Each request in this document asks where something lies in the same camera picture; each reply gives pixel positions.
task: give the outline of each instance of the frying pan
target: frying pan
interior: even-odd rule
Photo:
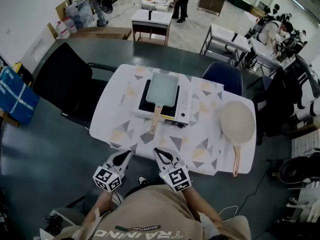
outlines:
[[[254,135],[256,122],[251,110],[241,101],[229,101],[220,111],[222,132],[233,143],[235,154],[233,176],[238,175],[241,146]]]
[[[155,104],[152,124],[149,133],[154,135],[163,106],[175,105],[179,78],[174,75],[153,73],[146,101]]]

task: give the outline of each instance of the plastic bottle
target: plastic bottle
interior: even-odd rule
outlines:
[[[70,36],[67,25],[63,21],[58,21],[58,25],[56,26],[55,30],[61,39],[66,39]]]
[[[64,20],[64,23],[66,24],[67,29],[69,30],[70,33],[76,33],[77,32],[77,28],[75,25],[75,22],[72,20],[72,18],[67,17]]]

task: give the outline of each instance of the black office chair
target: black office chair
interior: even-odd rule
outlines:
[[[201,78],[224,85],[224,90],[229,93],[242,95],[242,75],[240,70],[232,65],[221,61],[213,62]]]
[[[61,115],[90,127],[107,81],[92,79],[92,68],[115,72],[115,67],[86,64],[67,44],[61,44],[46,60],[34,82],[33,91],[61,109]]]

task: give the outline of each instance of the wooden handle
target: wooden handle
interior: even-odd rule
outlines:
[[[156,133],[156,129],[157,129],[157,124],[158,124],[158,121],[161,117],[161,110],[162,110],[162,106],[155,106],[154,107],[154,114],[153,114],[153,119],[152,119],[152,124],[151,124],[151,128],[150,128],[150,131],[149,133],[151,135],[155,135]]]
[[[239,171],[239,163],[240,163],[240,153],[241,147],[240,146],[233,146],[234,149],[234,167],[233,167],[233,177],[237,177]]]

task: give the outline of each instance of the blue box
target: blue box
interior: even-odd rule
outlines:
[[[0,73],[0,108],[22,124],[32,118],[39,96],[6,66]]]

